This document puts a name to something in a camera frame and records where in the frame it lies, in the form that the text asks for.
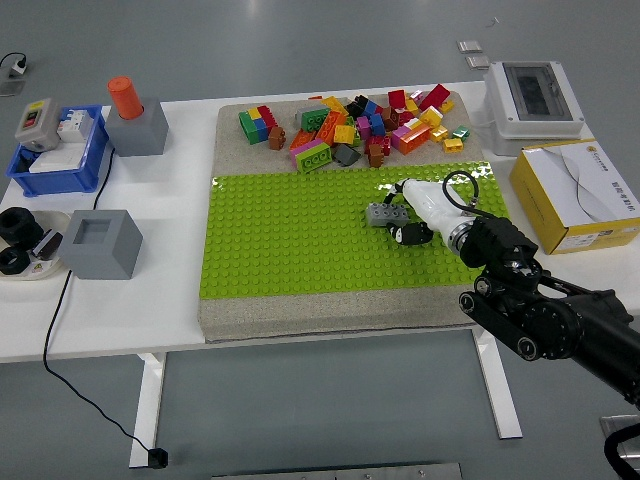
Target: orange cap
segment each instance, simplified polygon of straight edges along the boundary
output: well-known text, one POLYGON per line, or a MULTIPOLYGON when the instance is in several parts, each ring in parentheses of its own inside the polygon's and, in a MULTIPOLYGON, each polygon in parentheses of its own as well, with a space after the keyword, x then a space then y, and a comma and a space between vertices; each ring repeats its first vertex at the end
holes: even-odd
POLYGON ((133 120, 142 115, 144 108, 129 77, 114 77, 107 84, 118 113, 125 120, 133 120))

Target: electrical box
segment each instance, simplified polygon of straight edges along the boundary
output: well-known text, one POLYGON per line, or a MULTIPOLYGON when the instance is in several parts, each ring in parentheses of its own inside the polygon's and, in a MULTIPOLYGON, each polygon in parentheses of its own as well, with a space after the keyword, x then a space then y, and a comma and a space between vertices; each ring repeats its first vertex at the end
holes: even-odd
POLYGON ((24 109, 16 130, 16 140, 32 152, 46 152, 58 146, 60 106, 51 98, 30 103, 24 109))
POLYGON ((485 75, 492 151, 580 139, 584 116, 559 62, 493 62, 485 75))

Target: white table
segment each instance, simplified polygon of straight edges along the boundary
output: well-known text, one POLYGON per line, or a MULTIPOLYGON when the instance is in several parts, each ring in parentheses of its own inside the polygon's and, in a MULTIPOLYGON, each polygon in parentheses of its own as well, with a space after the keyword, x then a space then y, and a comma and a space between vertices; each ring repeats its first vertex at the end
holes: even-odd
MULTIPOLYGON (((472 124, 482 124, 484 83, 445 85, 463 98, 472 124)), ((144 240, 134 276, 129 281, 73 278, 51 340, 49 358, 137 354, 145 361, 135 435, 147 446, 155 443, 162 392, 164 355, 169 351, 213 347, 204 342, 197 320, 200 269, 205 238, 217 112, 220 107, 248 102, 300 100, 322 94, 350 97, 384 94, 402 87, 365 91, 311 92, 251 98, 164 103, 170 130, 165 153, 154 157, 114 158, 113 170, 100 199, 100 209, 126 209, 144 240)), ((433 85, 406 86, 407 91, 433 85)), ((103 110, 107 116, 108 107, 103 110)), ((513 159, 485 151, 502 188, 513 222, 533 241, 531 229, 508 183, 513 159)), ((12 181, 0 203, 30 210, 73 212, 90 209, 95 194, 45 195, 26 198, 12 181)), ((538 260, 553 275, 589 289, 616 290, 629 313, 640 313, 640 241, 609 250, 554 255, 538 260)), ((0 283, 0 362, 37 360, 64 282, 64 271, 36 282, 0 283)), ((521 436, 520 426, 495 339, 472 328, 501 438, 521 436)), ((323 336, 322 339, 350 335, 323 336)), ((291 341, 308 341, 303 338, 291 341)), ((234 342, 247 345, 290 340, 234 342)), ((146 465, 146 452, 133 443, 130 466, 146 465)))

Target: power cord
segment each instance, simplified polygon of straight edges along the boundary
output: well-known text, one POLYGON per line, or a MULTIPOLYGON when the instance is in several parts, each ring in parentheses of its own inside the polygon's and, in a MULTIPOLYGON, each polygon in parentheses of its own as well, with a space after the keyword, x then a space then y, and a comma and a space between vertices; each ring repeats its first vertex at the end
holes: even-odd
MULTIPOLYGON (((95 210, 96 207, 98 206, 98 200, 100 199, 100 196, 102 195, 102 192, 104 191, 104 187, 107 184, 107 181, 109 180, 109 176, 111 175, 111 167, 113 166, 113 155, 115 154, 115 151, 116 151, 115 148, 111 150, 111 155, 109 157, 109 166, 107 168, 107 174, 105 176, 104 182, 102 183, 102 186, 100 187, 100 190, 98 191, 98 194, 96 195, 96 199, 93 202, 93 210, 95 210)), ((53 375, 58 380, 62 381, 67 387, 69 387, 71 389, 71 391, 73 393, 75 393, 80 399, 84 400, 89 405, 92 405, 96 410, 98 410, 98 412, 100 412, 100 415, 102 415, 106 420, 108 420, 109 422, 111 422, 114 425, 116 425, 125 436, 127 436, 130 439, 135 440, 136 442, 138 442, 138 444, 140 444, 140 446, 148 454, 148 467, 149 468, 154 468, 154 469, 165 468, 168 465, 168 461, 169 461, 169 455, 165 450, 163 450, 161 448, 152 448, 152 449, 147 448, 144 445, 144 443, 142 443, 140 441, 140 439, 138 437, 136 437, 135 435, 131 435, 130 433, 127 433, 127 431, 124 429, 124 427, 122 425, 120 425, 116 420, 114 420, 113 418, 109 417, 106 413, 104 413, 102 408, 100 408, 95 402, 89 400, 87 397, 82 395, 73 385, 71 385, 71 383, 66 378, 64 378, 59 373, 54 372, 49 367, 49 362, 47 361, 47 354, 48 354, 48 351, 49 351, 49 342, 51 340, 51 332, 53 331, 53 326, 56 323, 56 319, 58 318, 58 313, 60 312, 60 308, 62 307, 62 302, 64 300, 64 295, 65 295, 65 293, 67 291, 67 287, 69 286, 69 282, 71 280, 72 273, 73 272, 71 270, 69 270, 69 272, 67 273, 67 278, 65 279, 64 286, 62 287, 62 291, 60 292, 60 298, 58 299, 58 304, 57 304, 56 309, 55 309, 55 311, 53 313, 53 317, 51 318, 51 323, 49 324, 49 329, 47 330, 47 336, 46 336, 45 341, 44 341, 44 352, 42 354, 42 363, 44 364, 44 368, 45 368, 45 370, 47 372, 49 372, 51 375, 53 375)))

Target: black cable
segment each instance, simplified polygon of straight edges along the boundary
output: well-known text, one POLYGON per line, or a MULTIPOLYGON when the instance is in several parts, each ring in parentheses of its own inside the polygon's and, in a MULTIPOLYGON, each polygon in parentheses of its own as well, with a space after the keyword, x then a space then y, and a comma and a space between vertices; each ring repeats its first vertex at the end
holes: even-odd
POLYGON ((20 63, 23 63, 23 65, 20 65, 20 67, 24 67, 27 64, 27 56, 24 53, 22 53, 22 52, 11 52, 11 53, 7 53, 4 57, 2 57, 2 60, 0 60, 0 67, 2 66, 2 62, 4 62, 11 55, 22 55, 22 60, 20 60, 20 63))
MULTIPOLYGON (((113 150, 111 150, 111 156, 109 157, 109 167, 107 169, 107 174, 105 176, 104 182, 102 183, 102 187, 100 187, 100 191, 98 191, 98 194, 96 195, 96 199, 93 202, 93 210, 96 209, 96 206, 98 205, 98 200, 100 199, 100 196, 102 195, 102 192, 104 191, 104 187, 107 184, 107 180, 109 180, 109 175, 111 174, 111 167, 113 165, 113 155, 114 155, 115 151, 116 151, 115 148, 113 150)), ((47 372, 49 372, 51 375, 53 375, 58 380, 63 382, 67 387, 69 387, 71 389, 71 391, 73 393, 75 393, 79 398, 81 398, 82 400, 87 402, 89 405, 92 405, 96 410, 98 410, 98 412, 100 412, 100 415, 102 415, 106 420, 108 420, 109 422, 111 422, 114 425, 116 425, 125 436, 129 437, 132 440, 135 440, 136 442, 138 442, 140 444, 140 446, 142 448, 144 448, 147 452, 149 452, 149 449, 147 447, 145 447, 145 445, 140 441, 140 439, 138 437, 136 437, 134 435, 131 435, 130 433, 127 433, 127 431, 122 427, 122 425, 120 425, 117 421, 115 421, 113 418, 109 417, 106 413, 104 413, 104 411, 96 403, 94 403, 93 401, 89 400, 87 397, 82 395, 73 385, 71 385, 71 383, 66 378, 64 378, 59 373, 54 372, 49 367, 49 363, 47 362, 47 353, 49 351, 49 341, 51 339, 51 332, 53 331, 53 326, 55 325, 56 319, 58 318, 58 313, 60 312, 60 308, 62 306, 62 301, 64 300, 64 295, 65 295, 65 293, 67 291, 67 287, 69 286, 69 281, 71 280, 71 274, 72 273, 73 272, 71 270, 69 270, 69 272, 67 273, 67 278, 66 278, 66 280, 64 282, 64 286, 62 287, 62 292, 60 292, 60 298, 58 300, 58 305, 56 306, 55 312, 53 313, 53 317, 51 318, 51 323, 49 324, 49 330, 47 330, 47 336, 46 336, 45 341, 44 341, 44 352, 42 354, 42 363, 44 364, 44 368, 47 370, 47 372)))
POLYGON ((480 215, 481 217, 486 217, 486 218, 496 218, 496 216, 493 215, 492 213, 485 212, 484 210, 479 210, 477 208, 469 207, 468 205, 462 205, 453 199, 453 197, 447 190, 447 185, 449 184, 449 181, 456 175, 462 175, 464 177, 467 177, 469 181, 471 181, 471 184, 473 185, 473 198, 477 199, 478 195, 480 194, 480 187, 478 186, 478 181, 473 177, 473 175, 471 175, 469 172, 466 172, 464 170, 455 170, 451 172, 449 175, 447 175, 442 181, 442 193, 444 193, 444 196, 447 198, 447 200, 449 200, 454 206, 456 206, 457 208, 459 208, 464 212, 475 213, 476 215, 480 215))

